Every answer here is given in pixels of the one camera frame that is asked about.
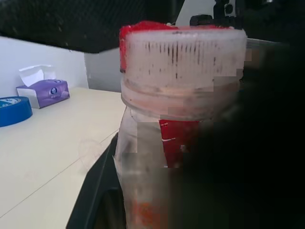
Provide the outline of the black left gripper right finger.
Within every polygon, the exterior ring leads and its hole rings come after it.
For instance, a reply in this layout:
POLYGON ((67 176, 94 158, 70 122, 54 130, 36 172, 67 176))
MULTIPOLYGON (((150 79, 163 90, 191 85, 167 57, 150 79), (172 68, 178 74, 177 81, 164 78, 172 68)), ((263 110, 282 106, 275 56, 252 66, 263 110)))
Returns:
POLYGON ((238 100, 187 148, 172 184, 172 229, 304 228, 303 47, 245 70, 238 100))

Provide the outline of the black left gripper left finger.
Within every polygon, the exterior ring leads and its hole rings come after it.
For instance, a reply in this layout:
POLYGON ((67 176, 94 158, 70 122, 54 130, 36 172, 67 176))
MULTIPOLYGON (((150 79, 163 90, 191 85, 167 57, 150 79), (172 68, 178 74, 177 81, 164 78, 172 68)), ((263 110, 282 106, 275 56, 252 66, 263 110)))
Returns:
POLYGON ((126 228, 122 189, 113 160, 117 139, 118 135, 115 134, 89 169, 67 222, 67 229, 126 228))

